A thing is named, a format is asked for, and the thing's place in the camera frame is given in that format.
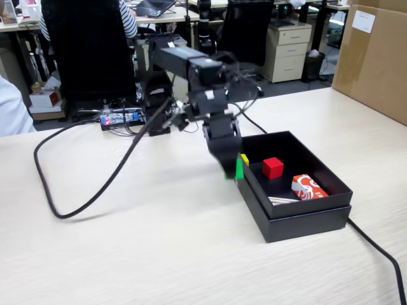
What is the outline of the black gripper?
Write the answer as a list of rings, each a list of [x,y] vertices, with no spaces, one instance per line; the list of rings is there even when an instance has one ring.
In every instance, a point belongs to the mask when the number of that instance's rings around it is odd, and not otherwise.
[[[234,179],[238,150],[242,139],[237,119],[232,113],[219,113],[203,121],[203,133],[209,152],[218,161],[228,179]]]

